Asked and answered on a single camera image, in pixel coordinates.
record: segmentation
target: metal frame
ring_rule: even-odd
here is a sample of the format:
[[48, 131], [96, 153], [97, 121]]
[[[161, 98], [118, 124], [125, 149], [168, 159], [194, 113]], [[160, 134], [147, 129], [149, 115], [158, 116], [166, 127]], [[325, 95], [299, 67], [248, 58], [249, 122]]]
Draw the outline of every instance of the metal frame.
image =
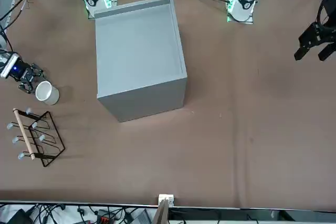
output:
[[45, 120], [43, 120], [43, 119], [45, 119], [46, 118], [46, 116], [47, 115], [49, 115], [49, 117], [50, 117], [50, 119], [51, 119], [51, 122], [52, 122], [52, 124], [53, 124], [53, 126], [54, 126], [54, 129], [55, 129], [55, 131], [56, 131], [56, 133], [57, 133], [57, 138], [59, 139], [59, 141], [61, 142], [61, 145], [62, 145], [62, 147], [63, 147], [63, 149], [59, 149], [58, 147], [56, 147], [56, 148], [58, 148], [59, 149], [59, 153], [56, 155], [56, 156], [51, 156], [51, 155], [46, 155], [44, 152], [43, 152], [43, 150], [42, 151], [40, 151], [39, 150], [39, 148], [36, 148], [36, 150], [37, 150], [37, 153], [35, 153], [35, 156], [36, 156], [36, 158], [40, 158], [41, 159], [41, 162], [42, 162], [42, 165], [43, 165], [43, 167], [47, 167], [47, 166], [49, 166], [63, 151], [65, 151], [65, 146], [64, 146], [64, 143], [63, 143], [63, 140], [62, 140], [62, 138], [61, 138], [61, 136], [59, 135], [59, 133], [58, 133], [58, 130], [57, 130], [57, 128], [56, 128], [56, 125], [55, 125], [55, 122], [54, 122], [54, 119], [53, 119], [53, 117], [51, 116], [51, 113], [49, 112], [49, 111], [47, 111], [47, 112], [45, 112], [43, 115], [41, 115], [40, 117], [37, 117], [37, 116], [35, 116], [35, 115], [27, 115], [25, 112], [23, 112], [23, 111], [19, 111], [19, 114], [20, 115], [22, 115], [22, 116], [26, 116], [26, 117], [28, 117], [28, 118], [31, 118], [31, 119], [34, 119], [34, 122], [28, 127], [28, 130], [29, 130], [29, 132], [30, 132], [30, 135], [31, 135], [31, 137], [32, 137], [32, 139], [33, 139], [33, 141], [34, 141], [34, 144], [37, 146], [37, 142], [36, 142], [36, 137], [34, 137], [34, 135], [33, 135], [33, 132], [34, 131], [36, 131], [36, 129], [34, 129], [33, 128], [33, 124], [34, 123], [37, 123], [38, 121], [45, 121]]

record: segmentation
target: wooden dowel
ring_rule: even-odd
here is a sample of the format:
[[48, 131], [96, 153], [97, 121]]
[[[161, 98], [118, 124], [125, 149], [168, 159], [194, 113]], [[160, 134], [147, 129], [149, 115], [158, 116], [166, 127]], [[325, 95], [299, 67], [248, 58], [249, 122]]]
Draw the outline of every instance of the wooden dowel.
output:
[[16, 120], [17, 120], [17, 123], [19, 125], [19, 128], [21, 130], [21, 133], [22, 133], [22, 136], [23, 136], [23, 139], [25, 140], [25, 143], [27, 145], [27, 148], [28, 148], [28, 151], [29, 151], [29, 154], [30, 154], [30, 157], [32, 158], [31, 160], [34, 160], [35, 159], [35, 155], [33, 154], [33, 149], [30, 145], [30, 142], [28, 140], [28, 137], [26, 135], [26, 132], [25, 132], [25, 128], [23, 127], [23, 124], [21, 122], [21, 119], [20, 119], [20, 115], [19, 115], [19, 112], [17, 111], [17, 109], [13, 109], [13, 112], [14, 112], [14, 115], [16, 117]]

